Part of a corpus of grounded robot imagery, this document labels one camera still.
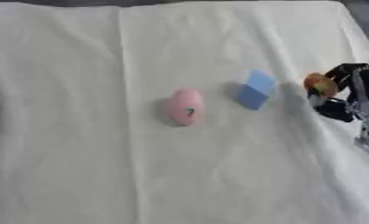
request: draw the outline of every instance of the robotic arm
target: robotic arm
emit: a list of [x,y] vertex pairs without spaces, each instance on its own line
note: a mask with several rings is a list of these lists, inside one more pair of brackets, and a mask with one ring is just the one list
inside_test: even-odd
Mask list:
[[[313,77],[309,75],[304,85],[314,110],[320,115],[347,123],[352,122],[354,118],[361,120],[360,134],[355,138],[355,142],[358,146],[366,147],[368,150],[369,65],[342,64],[331,69],[325,76],[318,75],[317,81],[314,81]],[[346,100],[332,97],[346,88],[350,91]],[[327,89],[329,92],[334,89],[334,93],[328,94]]]

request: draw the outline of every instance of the white tablecloth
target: white tablecloth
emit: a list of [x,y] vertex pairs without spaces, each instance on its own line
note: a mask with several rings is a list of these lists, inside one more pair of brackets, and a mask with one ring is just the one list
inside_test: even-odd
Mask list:
[[[342,62],[369,42],[339,3],[0,3],[0,224],[369,224],[359,123],[301,87]],[[253,69],[278,80],[257,111],[233,100]],[[179,88],[191,127],[162,107]]]

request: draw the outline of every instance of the orange ball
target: orange ball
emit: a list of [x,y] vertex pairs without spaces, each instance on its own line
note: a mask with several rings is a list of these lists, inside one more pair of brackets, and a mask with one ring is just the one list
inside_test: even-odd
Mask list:
[[338,86],[333,80],[321,75],[320,73],[311,73],[303,83],[306,89],[316,88],[322,95],[333,97],[338,93]]

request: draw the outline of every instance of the pink toy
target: pink toy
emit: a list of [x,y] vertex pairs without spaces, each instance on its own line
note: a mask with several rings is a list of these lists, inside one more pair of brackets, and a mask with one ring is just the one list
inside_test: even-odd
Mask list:
[[195,89],[181,89],[170,98],[168,113],[177,123],[188,126],[204,113],[201,94]]

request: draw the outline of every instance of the blue block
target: blue block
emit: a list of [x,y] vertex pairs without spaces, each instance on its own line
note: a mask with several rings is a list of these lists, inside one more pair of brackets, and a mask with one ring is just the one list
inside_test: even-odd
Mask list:
[[239,90],[236,100],[248,109],[258,109],[266,100],[268,96],[257,91],[255,88],[243,84]]
[[268,76],[261,71],[254,70],[247,80],[247,85],[265,95],[268,95],[275,85],[275,78]]

